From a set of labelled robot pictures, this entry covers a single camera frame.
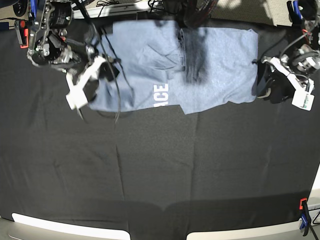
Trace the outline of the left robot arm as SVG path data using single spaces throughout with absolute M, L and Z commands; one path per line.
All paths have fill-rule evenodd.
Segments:
M 311 76 L 320 69 L 320 2 L 289 0 L 286 5 L 301 35 L 278 55 L 261 56 L 256 96 L 273 104 L 291 100 L 293 106 L 310 111 L 315 98 Z

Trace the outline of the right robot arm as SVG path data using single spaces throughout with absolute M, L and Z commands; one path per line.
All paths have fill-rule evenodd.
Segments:
M 84 40 L 68 35 L 75 4 L 88 27 Z M 99 81 L 116 83 L 118 69 L 102 43 L 98 30 L 86 8 L 78 0 L 41 0 L 30 27 L 27 58 L 36 67 L 48 66 L 66 74 L 71 109 L 80 109 L 92 102 Z

